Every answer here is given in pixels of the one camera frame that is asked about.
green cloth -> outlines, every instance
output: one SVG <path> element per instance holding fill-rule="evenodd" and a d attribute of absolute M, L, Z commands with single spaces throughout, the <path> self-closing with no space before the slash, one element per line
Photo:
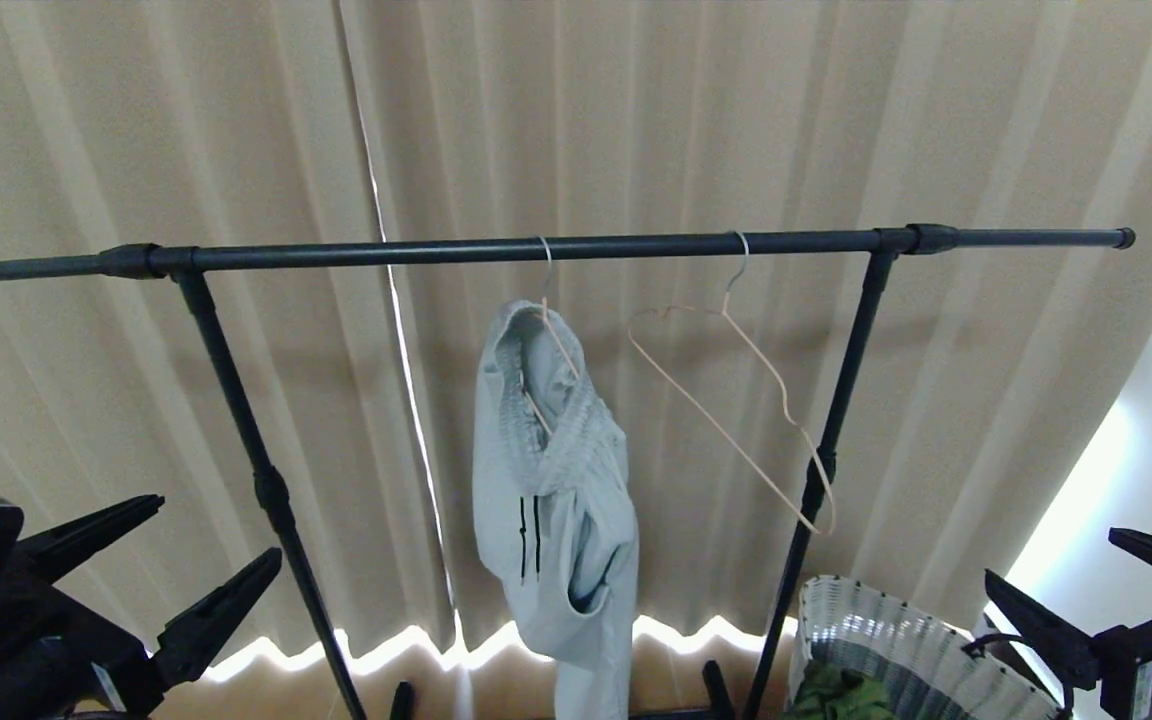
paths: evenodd
<path fill-rule="evenodd" d="M 813 660 L 785 720 L 896 720 L 887 703 L 878 680 Z"/>

clothes hanger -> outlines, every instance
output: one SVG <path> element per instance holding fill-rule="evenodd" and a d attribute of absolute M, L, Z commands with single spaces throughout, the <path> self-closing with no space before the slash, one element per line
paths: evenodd
<path fill-rule="evenodd" d="M 540 245 L 545 247 L 545 263 L 548 264 L 548 268 L 545 270 L 545 285 L 540 288 L 540 323 L 545 325 L 545 329 L 550 333 L 550 338 L 554 338 L 554 344 L 558 346 L 558 351 L 562 353 L 563 361 L 567 361 L 567 366 L 571 369 L 573 374 L 576 376 L 577 381 L 579 380 L 579 370 L 576 369 L 576 363 L 573 363 L 573 356 L 567 354 L 567 348 L 563 347 L 563 341 L 559 340 L 558 333 L 554 332 L 554 327 L 550 324 L 550 279 L 554 275 L 554 256 L 550 251 L 550 242 L 545 240 L 544 236 L 536 236 L 540 241 Z M 545 429 L 545 433 L 550 437 L 554 437 L 554 430 L 550 427 L 550 424 L 545 420 L 545 416 L 540 414 L 540 407 L 536 404 L 536 401 L 531 399 L 531 393 L 526 392 L 526 385 L 524 382 L 518 382 L 522 388 L 522 395 L 526 397 L 526 404 L 531 406 L 532 414 L 536 415 L 536 419 L 540 420 L 540 427 Z"/>
<path fill-rule="evenodd" d="M 826 480 L 828 478 L 828 475 L 826 475 L 826 471 L 824 471 L 824 463 L 820 461 L 820 456 L 817 454 L 817 450 L 814 449 L 814 442 L 812 442 L 812 437 L 809 435 L 803 425 L 799 425 L 794 419 L 794 416 L 790 415 L 790 393 L 788 393 L 787 388 L 785 387 L 785 379 L 781 378 L 781 373 L 778 373 L 776 366 L 772 365 L 772 361 L 767 359 L 767 356 L 763 355 L 763 350 L 759 350 L 758 346 L 755 344 L 755 341 L 750 340 L 750 336 L 745 334 L 744 331 L 742 331 L 740 325 L 736 324 L 736 320 L 732 319 L 732 316 L 727 313 L 727 306 L 732 302 L 732 287 L 735 286 L 737 279 L 740 279 L 741 275 L 745 274 L 745 267 L 749 265 L 749 241 L 745 238 L 745 233 L 736 232 L 735 234 L 736 237 L 740 237 L 742 245 L 745 247 L 745 258 L 741 260 L 740 270 L 736 270 L 736 274 L 732 275 L 730 281 L 727 281 L 727 290 L 723 291 L 722 310 L 708 310 L 705 309 L 704 306 L 690 306 L 690 305 L 650 306 L 646 310 L 639 310 L 637 311 L 637 313 L 631 314 L 630 321 L 626 325 L 626 331 L 628 332 L 628 334 L 630 334 L 630 342 L 634 344 L 636 350 L 639 351 L 641 355 L 643 355 L 644 359 L 646 359 L 647 363 L 652 364 L 652 366 L 657 370 L 657 372 L 660 373 L 660 376 L 662 376 L 664 379 L 666 379 L 666 381 L 668 381 L 670 386 L 673 386 L 673 388 L 677 389 L 677 392 L 681 392 L 682 396 L 687 397 L 687 400 L 689 400 L 692 406 L 696 406 L 696 410 L 700 410 L 700 415 L 704 415 L 705 419 L 708 420 L 708 424 L 712 424 L 713 427 L 717 429 L 719 433 L 722 433 L 722 437 L 727 439 L 727 442 L 730 442 L 732 447 L 736 448 L 736 452 L 738 452 L 740 456 L 744 457 L 745 462 L 748 462 L 750 468 L 752 468 L 755 472 L 758 473 L 758 477 L 763 479 L 764 483 L 767 483 L 767 487 L 772 488 L 772 492 L 776 493 L 776 497 L 781 498 L 781 501 L 786 505 L 786 507 L 788 507 L 788 509 L 793 510 L 795 515 L 799 516 L 799 520 L 803 521 L 805 528 L 808 528 L 808 530 L 810 530 L 810 532 L 814 535 L 829 536 L 833 533 L 833 529 L 835 529 L 835 525 L 838 523 L 838 507 L 835 506 L 835 500 L 833 500 L 833 491 L 829 487 L 831 483 L 827 482 L 824 483 L 824 494 L 829 500 L 829 528 L 827 530 L 820 530 L 819 528 L 814 526 L 812 520 L 806 518 L 806 516 L 803 514 L 803 510 L 801 510 L 799 507 L 795 505 L 795 502 L 791 501 L 790 498 L 788 498 L 785 494 L 785 492 L 781 491 L 781 488 L 776 487 L 776 484 L 772 482 L 772 478 L 770 478 L 767 473 L 765 473 L 763 469 L 758 467 L 758 462 L 755 462 L 753 457 L 750 457 L 748 452 L 745 452 L 745 448 L 742 448 L 740 444 L 736 442 L 736 439 L 732 438 L 732 433 L 728 433 L 727 430 L 722 427 L 722 425 L 719 425 L 718 420 L 714 419 L 714 416 L 710 415 L 708 410 L 705 410 L 704 406 L 700 406 L 700 402 L 696 400 L 696 397 L 692 397 L 691 393 L 687 392 L 685 388 L 682 387 L 681 384 L 679 384 L 679 381 L 676 381 L 676 379 L 673 379 L 672 374 L 666 372 L 666 369 L 660 366 L 660 364 L 657 363 L 655 359 L 653 359 L 652 354 L 649 354 L 649 351 L 646 351 L 645 348 L 641 346 L 639 341 L 637 341 L 636 338 L 634 336 L 634 320 L 639 318 L 641 314 L 654 314 L 659 319 L 666 319 L 668 318 L 669 313 L 672 313 L 673 310 L 684 310 L 688 313 L 717 314 L 719 316 L 719 318 L 727 320 L 727 324 L 732 326 L 733 331 L 736 331 L 736 334 L 740 335 L 741 340 L 745 341 L 745 344 L 749 346 L 750 350 L 755 351 L 755 355 L 758 356 L 758 359 L 763 361 L 763 365 L 767 366 L 767 370 L 771 370 L 772 377 L 776 378 L 776 384 L 778 386 L 781 387 L 781 411 L 782 414 L 785 414 L 785 418 L 788 420 L 788 423 L 794 425 L 794 427 L 796 427 L 799 431 L 801 435 L 803 435 L 803 441 L 806 442 L 808 448 L 812 452 L 812 462 L 814 462 L 814 468 L 817 468 L 820 478 L 823 478 L 823 480 Z"/>

hanging garment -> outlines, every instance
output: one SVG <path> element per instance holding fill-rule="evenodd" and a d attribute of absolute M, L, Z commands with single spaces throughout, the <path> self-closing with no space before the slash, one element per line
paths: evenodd
<path fill-rule="evenodd" d="M 896 720 L 887 688 L 858 670 L 813 660 L 785 720 Z"/>
<path fill-rule="evenodd" d="M 575 334 L 553 310 L 550 334 L 539 311 L 502 306 L 483 350 L 473 531 L 522 642 L 558 661 L 556 720 L 623 719 L 639 574 L 626 433 L 594 392 Z"/>

basket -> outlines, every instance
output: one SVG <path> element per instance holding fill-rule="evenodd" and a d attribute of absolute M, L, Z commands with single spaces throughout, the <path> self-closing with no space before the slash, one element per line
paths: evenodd
<path fill-rule="evenodd" d="M 809 660 L 859 670 L 890 694 L 900 720 L 1052 720 L 1051 696 L 991 655 L 963 652 L 968 638 L 923 611 L 840 577 L 803 591 L 790 665 L 790 703 Z"/>

black clothes rack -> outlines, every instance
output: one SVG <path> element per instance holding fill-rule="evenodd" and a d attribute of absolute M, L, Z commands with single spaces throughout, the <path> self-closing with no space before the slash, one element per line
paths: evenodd
<path fill-rule="evenodd" d="M 646 234 L 646 236 L 570 237 L 547 238 L 548 251 L 554 260 L 594 258 L 666 258 L 666 256 L 742 255 L 745 245 L 735 233 L 710 234 Z M 776 255 L 799 252 L 869 252 L 861 303 L 855 320 L 842 367 L 838 374 L 838 386 L 833 392 L 826 427 L 820 434 L 817 452 L 824 464 L 826 477 L 820 477 L 814 464 L 808 464 L 808 483 L 803 492 L 801 509 L 809 520 L 820 509 L 825 482 L 835 480 L 838 464 L 838 439 L 842 433 L 842 420 L 851 401 L 856 377 L 861 371 L 865 343 L 873 328 L 882 288 L 887 285 L 892 264 L 901 255 L 929 255 L 955 249 L 955 247 L 1115 247 L 1126 249 L 1135 242 L 1135 233 L 1129 228 L 1093 229 L 1092 232 L 1043 232 L 1043 229 L 956 229 L 947 225 L 911 223 L 904 228 L 881 228 L 872 232 L 763 232 L 745 233 L 750 255 Z M 158 247 L 123 245 L 93 255 L 73 255 L 65 258 L 38 258 L 0 262 L 0 281 L 13 279 L 52 278 L 73 275 L 109 275 L 130 279 L 154 279 L 169 276 L 177 282 L 184 296 L 189 313 L 198 325 L 202 342 L 207 348 L 215 378 L 223 389 L 225 402 L 229 406 L 234 425 L 242 438 L 248 460 L 251 461 L 255 491 L 260 507 L 268 515 L 288 566 L 296 578 L 301 598 L 314 632 L 323 642 L 328 666 L 335 676 L 340 694 L 344 698 L 353 720 L 365 720 L 365 712 L 349 680 L 349 673 L 340 647 L 332 632 L 332 621 L 314 582 L 314 570 L 308 559 L 305 546 L 296 529 L 296 516 L 291 510 L 287 483 L 275 469 L 260 427 L 256 423 L 242 378 L 234 365 L 229 343 L 225 341 L 223 327 L 217 314 L 215 302 L 211 297 L 204 273 L 214 270 L 279 270 L 279 268 L 332 268 L 332 266 L 402 265 L 445 263 L 499 263 L 516 260 L 545 260 L 547 250 L 538 238 L 475 240 L 402 243 L 344 243 L 343 245 L 275 245 L 275 247 Z M 763 700 L 764 689 L 771 676 L 772 661 L 776 653 L 785 626 L 785 616 L 803 571 L 810 532 L 799 521 L 794 532 L 790 551 L 785 560 L 776 605 L 772 611 L 767 638 L 763 644 L 758 670 L 750 687 L 749 698 L 742 712 L 745 720 L 753 720 Z M 700 719 L 713 717 L 735 720 L 736 711 L 728 697 L 722 673 L 717 662 L 704 667 L 703 679 L 708 689 L 710 707 L 655 712 L 637 715 L 643 719 Z M 411 717 L 415 708 L 415 689 L 408 683 L 399 685 L 391 707 L 391 719 Z"/>

